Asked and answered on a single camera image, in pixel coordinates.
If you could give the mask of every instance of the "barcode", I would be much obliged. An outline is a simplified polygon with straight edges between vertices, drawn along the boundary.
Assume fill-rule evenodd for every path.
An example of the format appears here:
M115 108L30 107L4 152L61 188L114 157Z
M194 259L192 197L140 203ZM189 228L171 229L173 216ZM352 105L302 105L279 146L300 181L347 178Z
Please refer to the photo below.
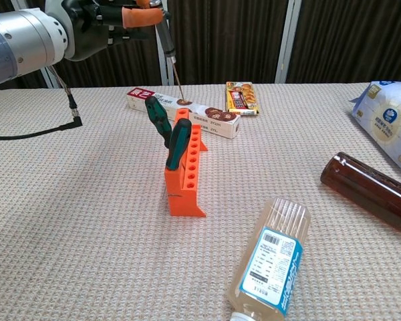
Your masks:
M269 243L275 244L275 245L279 244L279 239L277 237L272 236L272 235L265 234L264 240L268 241Z
M263 294L264 296L267 295L267 291L262 289L262 288L258 288L257 286L254 287L254 290L259 292L260 294Z

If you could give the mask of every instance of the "white box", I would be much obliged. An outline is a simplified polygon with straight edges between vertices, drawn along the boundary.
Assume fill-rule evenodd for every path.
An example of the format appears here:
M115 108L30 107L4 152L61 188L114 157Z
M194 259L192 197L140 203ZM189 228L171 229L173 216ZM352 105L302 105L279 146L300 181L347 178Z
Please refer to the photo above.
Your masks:
M188 108L191 111L190 121L193 124L199 124L204 131L226 138L234 138L238 135L241 117L235 113L195 104L194 102L185 102L178 98L139 87L129 91L126 96L129 107L145 113L147 113L145 100L150 96L155 96L165 108L171 123L175 119L176 111L179 108Z

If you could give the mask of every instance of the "green screwdriver handle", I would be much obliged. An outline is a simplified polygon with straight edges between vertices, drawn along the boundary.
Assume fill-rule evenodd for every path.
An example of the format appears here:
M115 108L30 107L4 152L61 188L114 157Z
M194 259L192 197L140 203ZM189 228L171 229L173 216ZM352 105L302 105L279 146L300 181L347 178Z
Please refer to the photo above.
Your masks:
M155 125L159 134L165 139L165 147L169 148L171 139L172 127L168 120L168 114L165 108L160 104L158 98L150 96L145 101L147 113L150 121Z
M175 171L180 166L182 155L187 149L192 134L192 122L187 118L180 118L172 131L169 143L169 155L166 168Z

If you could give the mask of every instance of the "yellow box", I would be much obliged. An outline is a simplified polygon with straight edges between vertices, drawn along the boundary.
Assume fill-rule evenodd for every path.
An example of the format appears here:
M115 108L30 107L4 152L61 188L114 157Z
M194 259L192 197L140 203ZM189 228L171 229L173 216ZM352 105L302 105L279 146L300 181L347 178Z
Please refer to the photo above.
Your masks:
M252 82L226 83L226 111L241 116L256 116L260 113Z

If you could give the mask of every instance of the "bottle cap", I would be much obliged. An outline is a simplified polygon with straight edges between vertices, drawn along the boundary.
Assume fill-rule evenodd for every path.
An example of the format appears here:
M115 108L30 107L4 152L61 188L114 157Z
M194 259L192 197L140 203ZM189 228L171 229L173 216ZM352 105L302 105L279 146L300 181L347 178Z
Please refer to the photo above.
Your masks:
M230 317L230 321L255 321L255 320L244 313L233 312L232 316Z

